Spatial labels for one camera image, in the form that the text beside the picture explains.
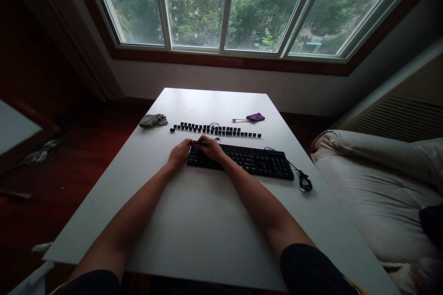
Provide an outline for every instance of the window frame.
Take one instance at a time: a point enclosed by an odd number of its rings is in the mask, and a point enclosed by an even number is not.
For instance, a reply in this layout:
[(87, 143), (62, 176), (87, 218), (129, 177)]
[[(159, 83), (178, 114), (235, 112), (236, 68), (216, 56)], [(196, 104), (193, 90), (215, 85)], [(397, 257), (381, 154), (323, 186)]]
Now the window frame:
[(219, 48), (173, 45), (169, 34), (166, 0), (157, 0), (165, 45), (126, 43), (106, 0), (84, 0), (94, 24), (113, 59), (206, 65), (268, 71), (349, 76), (383, 38), (420, 0), (380, 0), (354, 29), (341, 53), (345, 56), (296, 53), (290, 49), (315, 0), (298, 0), (276, 52), (226, 49), (231, 0), (225, 0)]

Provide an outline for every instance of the glass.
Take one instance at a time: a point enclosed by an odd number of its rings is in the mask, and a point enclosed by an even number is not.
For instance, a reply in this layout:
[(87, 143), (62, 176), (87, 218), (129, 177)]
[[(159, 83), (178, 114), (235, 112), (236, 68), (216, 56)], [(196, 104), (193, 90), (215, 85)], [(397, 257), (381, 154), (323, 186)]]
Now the glass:
[(380, 0), (315, 0), (291, 52), (337, 54)]
[(164, 45), (157, 0), (106, 0), (124, 43)]
[(225, 48), (275, 52), (298, 0), (232, 0)]
[(167, 0), (173, 45), (219, 47), (224, 0)]

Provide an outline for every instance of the person's left hand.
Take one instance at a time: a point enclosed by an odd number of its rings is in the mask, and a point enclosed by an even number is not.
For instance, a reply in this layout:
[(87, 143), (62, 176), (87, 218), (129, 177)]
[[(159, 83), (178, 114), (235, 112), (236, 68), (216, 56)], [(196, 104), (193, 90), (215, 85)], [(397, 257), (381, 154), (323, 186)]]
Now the person's left hand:
[(166, 165), (170, 166), (173, 171), (178, 171), (188, 160), (188, 153), (191, 148), (189, 142), (194, 141), (190, 138), (186, 138), (172, 149)]

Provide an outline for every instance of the white sofa cushion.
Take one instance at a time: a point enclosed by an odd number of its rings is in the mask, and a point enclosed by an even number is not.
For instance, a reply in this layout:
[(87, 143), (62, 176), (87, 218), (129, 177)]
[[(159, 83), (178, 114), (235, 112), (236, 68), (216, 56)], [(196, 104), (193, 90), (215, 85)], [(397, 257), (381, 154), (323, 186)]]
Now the white sofa cushion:
[(443, 202), (433, 189), (361, 158), (324, 154), (316, 167), (381, 262), (441, 257), (419, 222), (420, 209)]
[(323, 154), (361, 157), (433, 184), (443, 195), (443, 138), (407, 143), (344, 130), (328, 130), (311, 146), (314, 163)]

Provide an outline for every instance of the white table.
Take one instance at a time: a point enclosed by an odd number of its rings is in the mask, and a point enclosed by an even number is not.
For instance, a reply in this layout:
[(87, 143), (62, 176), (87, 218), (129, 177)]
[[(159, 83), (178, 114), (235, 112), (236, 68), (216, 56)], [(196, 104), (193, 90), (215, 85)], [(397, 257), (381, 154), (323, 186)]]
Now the white table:
[[(107, 223), (167, 161), (170, 150), (200, 134), (169, 129), (180, 122), (231, 125), (232, 118), (261, 112), (266, 120), (236, 123), (262, 138), (222, 137), (222, 143), (284, 151), (309, 175), (314, 190), (295, 181), (257, 177), (343, 274), (370, 294), (398, 294), (338, 200), (266, 94), (164, 89), (148, 113), (170, 125), (137, 127), (43, 259), (77, 264)], [(243, 207), (225, 172), (184, 166), (166, 187), (134, 248), (128, 271), (286, 290), (279, 264)]]

